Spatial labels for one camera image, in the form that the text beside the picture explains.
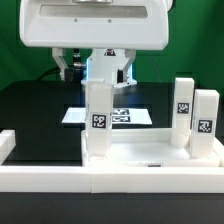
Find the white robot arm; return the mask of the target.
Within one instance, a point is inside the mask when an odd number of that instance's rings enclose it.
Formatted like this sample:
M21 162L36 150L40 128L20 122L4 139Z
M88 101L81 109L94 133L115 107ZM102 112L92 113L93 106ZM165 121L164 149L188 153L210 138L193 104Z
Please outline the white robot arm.
M138 50L169 41L174 0L21 0L19 32L28 47L48 47L61 70L67 49L90 49L87 78L133 85Z

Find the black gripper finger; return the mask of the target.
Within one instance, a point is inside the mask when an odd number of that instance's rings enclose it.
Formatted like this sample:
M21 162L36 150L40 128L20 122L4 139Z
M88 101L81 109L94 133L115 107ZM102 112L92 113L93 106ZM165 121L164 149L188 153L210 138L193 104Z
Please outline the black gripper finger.
M129 75L129 68L136 57L135 50L116 49L116 83L129 84L131 76Z
M66 50L63 48L53 48L52 57L60 70L60 77L63 81L74 81L74 66L69 66L65 60Z

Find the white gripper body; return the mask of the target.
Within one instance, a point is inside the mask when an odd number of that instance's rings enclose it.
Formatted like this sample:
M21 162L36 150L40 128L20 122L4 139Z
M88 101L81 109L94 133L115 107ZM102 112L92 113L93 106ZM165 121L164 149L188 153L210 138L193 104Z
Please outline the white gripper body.
M31 47L162 50L167 0L21 0L19 30Z

